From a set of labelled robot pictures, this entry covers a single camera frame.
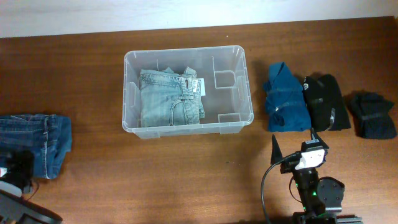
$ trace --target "folded clothing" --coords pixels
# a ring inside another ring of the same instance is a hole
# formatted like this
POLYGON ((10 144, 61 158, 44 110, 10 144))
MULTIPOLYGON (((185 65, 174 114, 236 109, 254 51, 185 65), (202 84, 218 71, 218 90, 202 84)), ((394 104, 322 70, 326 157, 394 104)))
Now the folded clothing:
POLYGON ((397 136, 388 111, 394 103, 376 93, 356 94, 351 100, 354 117, 359 119, 359 135, 366 139, 392 139, 397 136))
POLYGON ((336 79, 324 75, 318 80, 305 77, 304 98, 315 131, 351 128, 348 113, 336 79))
MULTIPOLYGON (((72 147, 70 119, 57 115, 0 116, 0 151, 29 150, 34 155, 33 176, 54 179, 72 147)), ((0 167, 6 158, 0 158, 0 167)))
POLYGON ((182 75, 171 68, 141 70, 141 127, 200 124, 205 117, 201 80, 187 67, 182 75))
POLYGON ((311 118, 305 107, 303 86, 293 77, 285 63, 269 66, 266 112, 269 131, 304 131, 311 128, 311 118))

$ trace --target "denim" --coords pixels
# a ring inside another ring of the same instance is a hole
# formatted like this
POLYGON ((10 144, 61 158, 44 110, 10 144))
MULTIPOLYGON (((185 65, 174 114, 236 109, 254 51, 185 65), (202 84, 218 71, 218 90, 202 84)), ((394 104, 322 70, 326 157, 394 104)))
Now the denim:
POLYGON ((269 66, 266 111, 268 130, 304 131, 311 128, 311 118, 305 107, 303 86, 293 77, 285 63, 269 66))
POLYGON ((193 91, 196 77, 196 71, 189 67, 182 75, 169 67, 161 72, 141 70, 141 127, 200 124, 205 110, 200 80, 193 91))
MULTIPOLYGON (((57 115, 0 116, 0 151, 29 150, 34 155, 33 176, 54 179, 72 146, 70 119, 57 115)), ((0 157, 0 167, 5 167, 0 157)))

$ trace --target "folded black shirt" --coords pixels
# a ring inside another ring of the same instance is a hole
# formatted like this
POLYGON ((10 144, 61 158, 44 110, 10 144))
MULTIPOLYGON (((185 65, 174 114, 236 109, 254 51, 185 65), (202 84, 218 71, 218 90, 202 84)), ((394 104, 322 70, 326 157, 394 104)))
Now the folded black shirt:
POLYGON ((360 93, 351 100, 354 117, 359 119, 359 135, 366 139, 392 139, 397 131, 388 111, 394 103, 376 93, 360 93))
POLYGON ((315 131, 351 128, 340 88, 332 75, 324 75, 318 80, 305 77, 303 87, 315 131))

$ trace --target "dark navy clothing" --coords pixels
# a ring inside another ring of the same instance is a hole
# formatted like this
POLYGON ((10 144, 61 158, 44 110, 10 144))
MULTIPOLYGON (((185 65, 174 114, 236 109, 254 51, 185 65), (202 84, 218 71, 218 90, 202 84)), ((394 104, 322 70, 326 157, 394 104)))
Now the dark navy clothing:
MULTIPOLYGON (((34 155, 34 177, 54 179, 72 146, 70 119, 57 115, 0 116, 0 151, 29 150, 34 155)), ((0 167, 6 158, 0 157, 0 167)))
POLYGON ((366 139, 392 139, 397 136, 388 111, 394 103, 376 93, 359 93, 351 100, 354 117, 359 120, 359 135, 366 139))
POLYGON ((293 77, 284 62, 269 66, 266 112, 269 131, 304 131, 311 128, 311 118, 305 107, 303 86, 293 77))

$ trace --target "wooden table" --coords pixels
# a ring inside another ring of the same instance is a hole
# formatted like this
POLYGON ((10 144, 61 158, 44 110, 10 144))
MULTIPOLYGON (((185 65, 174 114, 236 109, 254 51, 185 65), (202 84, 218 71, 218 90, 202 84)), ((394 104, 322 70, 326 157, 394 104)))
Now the wooden table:
MULTIPOLYGON (((260 182, 272 133, 262 84, 281 61, 300 77, 333 74, 343 95, 367 90, 398 102, 398 28, 382 17, 0 39, 0 113, 71 117, 72 152, 32 199, 67 224, 264 220, 260 182), (126 52, 235 44, 246 51, 254 110, 239 134, 144 141, 123 130, 126 52)), ((397 107, 390 115, 398 126, 397 107)), ((285 155, 310 139, 309 131, 275 135, 285 155)), ((397 223, 398 138, 365 140, 354 128, 320 136, 331 149, 318 171, 345 183, 343 213, 397 223)), ((290 177, 273 170, 267 178, 271 217, 302 211, 290 177)))

